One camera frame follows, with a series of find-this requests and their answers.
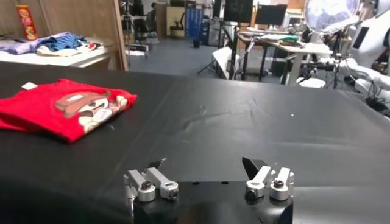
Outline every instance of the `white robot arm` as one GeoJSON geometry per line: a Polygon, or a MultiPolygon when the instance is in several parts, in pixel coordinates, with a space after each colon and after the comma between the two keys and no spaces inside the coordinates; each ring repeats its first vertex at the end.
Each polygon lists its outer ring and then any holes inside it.
{"type": "Polygon", "coordinates": [[[360,66],[372,64],[389,46],[390,10],[363,21],[352,40],[351,54],[360,66]]]}
{"type": "Polygon", "coordinates": [[[355,59],[349,58],[340,62],[340,71],[344,75],[352,75],[358,79],[374,83],[383,90],[390,91],[390,77],[382,75],[373,69],[358,65],[355,59]]]}

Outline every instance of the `white table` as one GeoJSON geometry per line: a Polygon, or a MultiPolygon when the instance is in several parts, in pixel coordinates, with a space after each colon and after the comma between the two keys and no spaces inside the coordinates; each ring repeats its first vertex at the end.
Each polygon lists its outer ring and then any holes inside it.
{"type": "Polygon", "coordinates": [[[0,51],[0,61],[35,64],[35,65],[71,66],[71,67],[80,67],[80,68],[85,68],[95,63],[98,63],[100,61],[113,58],[113,57],[114,56],[113,56],[112,47],[95,49],[93,51],[73,55],[71,57],[39,56],[35,53],[14,55],[5,51],[0,51]]]}
{"type": "Polygon", "coordinates": [[[288,32],[284,31],[284,30],[260,30],[260,29],[254,28],[254,27],[247,27],[246,29],[249,30],[249,32],[252,32],[255,34],[284,34],[284,35],[288,34],[288,32]]]}
{"type": "Polygon", "coordinates": [[[312,47],[292,47],[292,46],[282,46],[279,43],[267,41],[268,45],[277,47],[283,51],[290,53],[295,53],[294,64],[292,66],[291,74],[289,79],[286,81],[286,85],[295,86],[297,84],[297,79],[299,76],[300,65],[302,64],[303,56],[308,54],[322,54],[322,55],[331,55],[333,51],[321,48],[312,48],[312,47]]]}
{"type": "Polygon", "coordinates": [[[132,15],[129,15],[130,16],[130,20],[132,21],[132,23],[134,24],[134,21],[135,20],[145,20],[147,19],[147,16],[132,16],[132,15]]]}

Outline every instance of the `cartoon character print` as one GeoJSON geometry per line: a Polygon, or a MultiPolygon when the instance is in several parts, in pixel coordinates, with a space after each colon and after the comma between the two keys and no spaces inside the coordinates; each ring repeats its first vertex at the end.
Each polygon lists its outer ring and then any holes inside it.
{"type": "Polygon", "coordinates": [[[63,111],[64,117],[71,118],[80,113],[79,124],[84,132],[92,131],[101,123],[108,120],[117,112],[125,109],[127,99],[116,96],[109,100],[110,92],[103,94],[94,92],[78,92],[62,97],[55,103],[55,107],[63,111]]]}

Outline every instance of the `t-shirt tag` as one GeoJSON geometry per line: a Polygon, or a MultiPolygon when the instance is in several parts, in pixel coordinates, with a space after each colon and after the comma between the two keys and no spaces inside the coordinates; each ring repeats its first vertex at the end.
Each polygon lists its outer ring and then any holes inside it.
{"type": "Polygon", "coordinates": [[[23,89],[25,90],[32,90],[34,88],[38,87],[36,84],[32,83],[32,82],[27,82],[26,84],[24,84],[22,86],[23,89]]]}

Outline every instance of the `wall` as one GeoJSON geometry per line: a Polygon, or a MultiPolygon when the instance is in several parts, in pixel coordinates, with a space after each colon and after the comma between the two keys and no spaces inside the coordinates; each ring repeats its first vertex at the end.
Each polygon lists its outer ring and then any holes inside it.
{"type": "Polygon", "coordinates": [[[305,7],[305,0],[254,0],[253,4],[257,3],[263,5],[288,4],[289,9],[303,9],[305,7]]]}
{"type": "Polygon", "coordinates": [[[30,7],[39,37],[70,31],[113,42],[116,67],[127,70],[118,0],[0,0],[0,33],[23,38],[17,4],[30,7]]]}
{"type": "Polygon", "coordinates": [[[152,10],[152,3],[153,2],[157,3],[157,0],[142,0],[142,4],[144,5],[145,15],[147,15],[147,13],[152,10]]]}
{"type": "Polygon", "coordinates": [[[11,32],[12,37],[24,37],[24,30],[16,11],[16,5],[18,4],[28,4],[38,36],[47,36],[48,29],[43,18],[40,3],[37,0],[0,0],[0,33],[11,32]]]}

